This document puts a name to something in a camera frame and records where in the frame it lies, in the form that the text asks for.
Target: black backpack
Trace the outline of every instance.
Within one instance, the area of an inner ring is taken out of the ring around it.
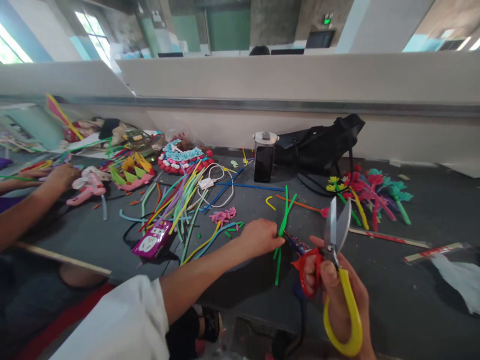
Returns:
[[[352,148],[357,143],[357,136],[365,122],[357,115],[337,117],[332,126],[314,126],[310,129],[280,135],[275,144],[275,159],[277,165],[293,167],[300,174],[323,190],[318,182],[308,173],[327,176],[333,167],[341,177],[338,166],[339,159],[348,152],[350,172],[353,172]],[[302,177],[298,177],[309,190],[322,196],[335,196],[335,192],[321,193],[308,186]]]

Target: green wall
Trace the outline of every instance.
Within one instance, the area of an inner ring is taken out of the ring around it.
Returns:
[[[155,35],[154,23],[149,17],[143,18],[139,23],[143,34],[145,35],[146,43],[151,52],[152,58],[158,58],[160,51],[159,42],[157,41],[157,35]]]
[[[250,9],[207,13],[210,51],[250,48]]]
[[[186,41],[189,53],[200,52],[200,38],[195,15],[172,16],[176,37]]]

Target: gray table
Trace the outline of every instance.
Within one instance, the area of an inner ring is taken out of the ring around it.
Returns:
[[[235,159],[242,166],[242,155],[238,152],[226,152],[215,158],[229,167],[230,160]],[[74,162],[98,165],[102,161],[76,157]],[[480,202],[480,181],[443,167],[398,168],[386,162],[356,161],[359,162],[364,169],[377,168],[393,178],[398,174],[410,177],[406,182],[407,191],[414,198],[405,208],[412,225],[407,226],[400,219],[391,222],[383,216],[379,225],[382,233],[430,242],[433,247],[457,241],[480,245],[476,231],[479,212],[475,211]],[[347,163],[341,168],[347,169]],[[160,177],[165,184],[172,184],[176,179],[177,176],[168,174]],[[253,167],[248,166],[235,182],[253,185]],[[329,204],[328,198],[308,191],[288,169],[276,167],[270,186],[285,185],[288,185],[290,197],[297,193],[300,202],[315,208],[324,208]],[[110,197],[120,194],[113,185],[110,188]],[[220,187],[216,186],[209,199],[213,199],[219,191]],[[101,208],[93,210],[94,204],[86,203],[62,216],[54,226],[24,241],[35,241],[35,245],[42,249],[108,269],[111,277],[118,281],[137,274],[155,279],[170,273],[178,266],[173,261],[138,267],[139,259],[122,241],[122,235],[131,223],[119,217],[119,210],[123,209],[129,216],[140,217],[140,205],[129,205],[131,201],[138,200],[138,192],[108,201],[107,221],[102,220]],[[227,190],[220,199],[226,199],[229,194],[230,190]],[[248,223],[263,217],[279,224],[284,202],[275,194],[268,190],[236,187],[229,207],[237,209],[236,220]],[[270,202],[277,211],[265,204],[268,196],[274,196]],[[147,212],[155,205],[156,198],[157,194],[153,192]],[[195,224],[198,228],[192,232],[189,252],[214,232],[215,224],[207,216],[209,214],[212,211],[198,216]],[[309,235],[322,236],[323,229],[324,220],[317,213],[295,205],[292,207],[288,221],[291,234],[306,240]],[[137,237],[135,230],[128,236],[129,239]],[[229,240],[220,235],[208,251],[218,249]],[[183,244],[175,239],[171,249],[181,256]],[[369,291],[373,347],[378,352],[405,359],[478,359],[479,316],[468,314],[459,293],[442,280],[430,262],[414,266],[403,263],[404,256],[421,251],[418,247],[349,233],[342,252]],[[473,251],[462,251],[449,258],[478,264],[476,256]],[[200,301],[296,333],[300,331],[300,308],[291,289],[298,273],[290,265],[291,258],[292,253],[285,246],[279,287],[274,286],[276,262],[268,254],[224,274]],[[311,304],[308,306],[307,332],[311,336],[325,337],[321,310]]]

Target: white sleeve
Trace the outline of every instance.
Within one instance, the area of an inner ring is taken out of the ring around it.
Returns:
[[[102,297],[53,360],[166,360],[169,322],[162,287],[138,275]]]

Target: knee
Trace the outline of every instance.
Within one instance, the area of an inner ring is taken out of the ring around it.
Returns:
[[[63,263],[59,274],[63,282],[73,288],[93,288],[107,280],[104,275],[70,263]]]

